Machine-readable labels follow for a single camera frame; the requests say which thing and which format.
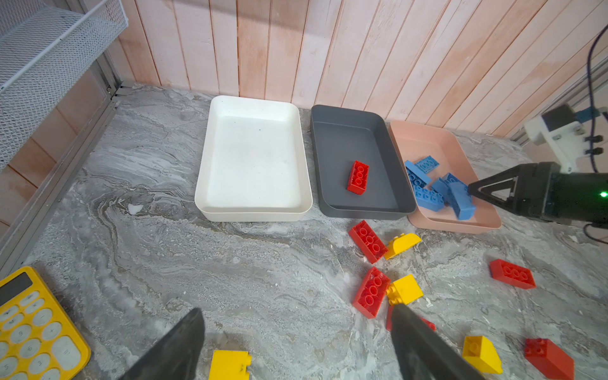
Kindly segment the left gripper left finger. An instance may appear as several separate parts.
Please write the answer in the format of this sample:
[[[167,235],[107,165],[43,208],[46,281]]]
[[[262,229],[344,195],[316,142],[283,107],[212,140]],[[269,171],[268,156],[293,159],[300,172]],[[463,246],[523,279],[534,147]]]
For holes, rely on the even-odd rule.
[[[194,379],[204,346],[201,308],[193,308],[120,379]]]

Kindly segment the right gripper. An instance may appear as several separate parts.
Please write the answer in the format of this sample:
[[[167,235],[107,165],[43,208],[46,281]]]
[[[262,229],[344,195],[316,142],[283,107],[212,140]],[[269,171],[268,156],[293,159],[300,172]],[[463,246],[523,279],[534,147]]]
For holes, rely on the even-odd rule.
[[[552,191],[560,175],[555,162],[521,164],[469,184],[468,193],[515,215],[557,221]],[[503,190],[509,191],[506,198],[495,195]]]

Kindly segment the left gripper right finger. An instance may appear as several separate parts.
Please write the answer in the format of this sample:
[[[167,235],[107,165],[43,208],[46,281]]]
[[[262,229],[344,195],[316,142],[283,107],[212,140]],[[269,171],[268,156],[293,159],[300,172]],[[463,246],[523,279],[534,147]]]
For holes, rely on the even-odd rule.
[[[483,379],[407,305],[391,314],[391,339],[403,379]]]

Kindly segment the blue lego brick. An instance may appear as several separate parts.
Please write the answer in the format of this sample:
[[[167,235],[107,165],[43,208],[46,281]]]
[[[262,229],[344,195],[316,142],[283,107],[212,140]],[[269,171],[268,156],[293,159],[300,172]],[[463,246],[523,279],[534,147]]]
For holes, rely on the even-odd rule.
[[[416,198],[417,205],[428,210],[438,212],[445,207],[445,200],[440,193],[421,186],[413,186],[414,196]]]
[[[405,168],[408,173],[408,177],[413,186],[419,186],[424,188],[432,182],[432,179],[416,164],[411,161],[405,161]]]
[[[440,164],[435,160],[435,158],[432,158],[432,156],[427,156],[426,158],[422,158],[420,161],[416,162],[415,165],[425,174],[429,174]]]
[[[450,183],[463,184],[463,182],[461,180],[459,180],[454,174],[448,173],[445,176],[436,179],[431,185],[432,190],[435,191],[436,193],[440,194],[443,197],[445,203],[447,203],[449,200],[448,185]]]

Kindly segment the blue lego brick low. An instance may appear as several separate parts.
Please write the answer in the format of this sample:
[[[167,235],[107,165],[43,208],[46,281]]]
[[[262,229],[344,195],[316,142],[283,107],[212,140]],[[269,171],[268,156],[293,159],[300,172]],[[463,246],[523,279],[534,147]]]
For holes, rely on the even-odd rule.
[[[468,193],[466,185],[460,182],[448,184],[450,196],[449,204],[454,209],[458,220],[470,220],[474,216],[476,207],[473,204],[472,196]]]

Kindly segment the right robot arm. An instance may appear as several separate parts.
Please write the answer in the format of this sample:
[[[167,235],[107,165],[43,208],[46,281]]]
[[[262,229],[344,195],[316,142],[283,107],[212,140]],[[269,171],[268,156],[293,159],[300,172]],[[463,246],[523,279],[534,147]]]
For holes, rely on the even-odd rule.
[[[528,219],[607,227],[606,174],[563,174],[555,162],[527,163],[473,182],[468,192]]]

